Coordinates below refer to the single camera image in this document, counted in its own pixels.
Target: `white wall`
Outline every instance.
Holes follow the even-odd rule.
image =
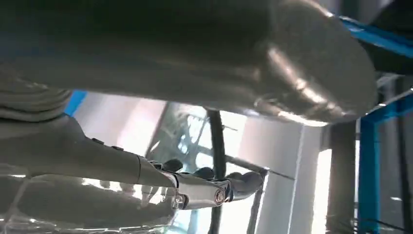
[[[238,157],[297,178],[295,185],[294,181],[270,173],[257,234],[311,232],[320,139],[321,128],[256,118],[246,121]]]
[[[165,104],[151,99],[88,93],[75,118],[87,137],[144,156]]]

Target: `screw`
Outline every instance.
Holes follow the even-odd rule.
[[[215,203],[221,204],[225,200],[225,191],[223,189],[217,190],[215,193]]]
[[[175,200],[177,203],[184,203],[184,196],[178,195]]]

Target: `glass window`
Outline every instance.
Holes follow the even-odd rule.
[[[225,153],[236,157],[241,143],[246,117],[221,111],[224,127]],[[207,112],[199,106],[169,103],[146,157],[165,162],[179,159],[183,172],[193,173],[203,167],[213,167],[212,142]],[[250,170],[233,163],[226,164],[226,174]],[[254,196],[223,205],[222,233],[245,233],[249,224]],[[179,211],[168,234],[205,234],[211,223],[211,208]]]

